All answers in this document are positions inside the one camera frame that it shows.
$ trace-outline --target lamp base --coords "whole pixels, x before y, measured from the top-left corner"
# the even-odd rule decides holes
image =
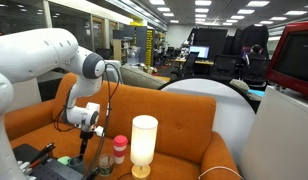
[[[132,167],[132,176],[134,180],[146,180],[149,178],[151,168],[149,165]]]

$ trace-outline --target ceiling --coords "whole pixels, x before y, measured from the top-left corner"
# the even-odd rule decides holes
[[[182,25],[195,25],[195,0],[164,0],[165,5],[153,5],[149,0],[130,0],[136,4],[139,4],[143,9],[149,13],[154,13],[160,20],[165,21],[168,25],[171,25],[171,20],[178,20],[178,24]],[[244,15],[245,18],[238,20],[237,23],[233,23],[233,28],[244,28],[251,24],[259,24],[261,21],[268,21],[272,17],[286,17],[283,21],[273,21],[272,24],[267,24],[268,27],[275,27],[291,21],[299,19],[308,20],[308,0],[266,0],[270,1],[264,7],[246,7],[250,0],[211,0],[212,3],[208,8],[207,17],[205,18],[206,23],[214,23],[215,25],[223,26],[223,22],[231,19],[231,16],[238,15],[237,12],[240,9],[253,9],[253,14]],[[170,12],[174,14],[174,17],[165,17],[163,13],[158,11],[158,7],[168,7]],[[307,11],[306,14],[300,16],[287,16],[283,15],[288,11],[298,10]]]

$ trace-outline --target red bottle cap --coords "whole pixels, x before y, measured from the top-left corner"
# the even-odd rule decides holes
[[[118,135],[113,140],[114,145],[117,147],[125,146],[127,142],[128,142],[127,138],[123,135]]]

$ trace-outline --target person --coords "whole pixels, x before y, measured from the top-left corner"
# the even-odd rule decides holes
[[[266,59],[265,56],[262,54],[262,47],[260,45],[255,44],[254,46],[252,46],[250,53],[246,54],[245,57],[243,57],[247,66],[250,64],[252,58]]]

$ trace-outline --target sofa armrest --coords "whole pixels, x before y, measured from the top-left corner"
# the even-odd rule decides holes
[[[9,140],[52,123],[53,102],[49,100],[6,113],[5,129]]]
[[[201,163],[201,174],[215,166],[224,166],[238,172],[234,160],[222,137],[218,133],[212,132],[210,145],[207,148]],[[204,174],[201,179],[239,180],[240,177],[226,169],[213,169]]]

